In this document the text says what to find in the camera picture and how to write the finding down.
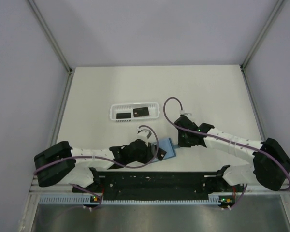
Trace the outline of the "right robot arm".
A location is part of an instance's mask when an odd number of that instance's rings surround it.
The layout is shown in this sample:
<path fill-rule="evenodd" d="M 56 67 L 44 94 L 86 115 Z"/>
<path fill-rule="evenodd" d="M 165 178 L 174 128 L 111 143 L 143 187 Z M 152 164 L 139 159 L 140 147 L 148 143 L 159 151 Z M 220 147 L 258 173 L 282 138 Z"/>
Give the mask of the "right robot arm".
<path fill-rule="evenodd" d="M 290 158 L 277 140 L 243 139 L 207 123 L 198 126 L 185 115 L 174 124 L 178 129 L 179 147 L 203 146 L 246 161 L 238 166 L 227 164 L 217 171 L 216 186 L 219 190 L 228 191 L 235 185 L 256 183 L 272 191 L 282 190 L 290 172 Z"/>

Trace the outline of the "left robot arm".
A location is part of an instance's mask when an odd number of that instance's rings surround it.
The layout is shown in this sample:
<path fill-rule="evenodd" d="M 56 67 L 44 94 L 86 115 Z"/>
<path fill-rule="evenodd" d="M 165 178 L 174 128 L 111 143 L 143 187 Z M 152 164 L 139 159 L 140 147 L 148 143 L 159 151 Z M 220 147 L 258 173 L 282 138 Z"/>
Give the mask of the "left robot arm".
<path fill-rule="evenodd" d="M 156 145 L 137 139 L 129 145 L 112 146 L 102 150 L 80 149 L 67 141 L 48 148 L 34 157 L 38 185 L 42 188 L 56 184 L 75 184 L 96 191 L 100 180 L 95 171 L 130 168 L 133 162 L 142 168 L 158 157 Z"/>

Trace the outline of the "black VIP credit card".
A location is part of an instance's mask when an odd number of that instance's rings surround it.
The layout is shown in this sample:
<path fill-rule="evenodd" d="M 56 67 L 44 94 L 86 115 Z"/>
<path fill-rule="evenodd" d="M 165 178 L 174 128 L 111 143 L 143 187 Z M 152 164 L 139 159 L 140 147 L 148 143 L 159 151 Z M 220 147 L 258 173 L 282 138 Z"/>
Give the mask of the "black VIP credit card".
<path fill-rule="evenodd" d="M 159 148 L 158 153 L 157 153 L 157 159 L 162 161 L 166 154 L 167 154 L 167 152 L 165 150 Z"/>

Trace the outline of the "blue leather card holder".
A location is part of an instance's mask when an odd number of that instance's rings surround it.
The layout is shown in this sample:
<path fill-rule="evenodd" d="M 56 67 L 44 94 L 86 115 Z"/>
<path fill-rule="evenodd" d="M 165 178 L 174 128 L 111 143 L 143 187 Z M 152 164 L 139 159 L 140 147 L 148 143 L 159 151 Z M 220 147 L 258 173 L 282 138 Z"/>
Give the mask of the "blue leather card holder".
<path fill-rule="evenodd" d="M 176 157 L 176 151 L 175 151 L 176 146 L 173 144 L 171 138 L 165 138 L 165 139 L 159 140 L 159 148 L 167 152 L 167 154 L 165 155 L 162 161 Z M 158 160 L 157 158 L 153 160 L 153 162 L 159 162 L 159 161 L 160 160 Z"/>

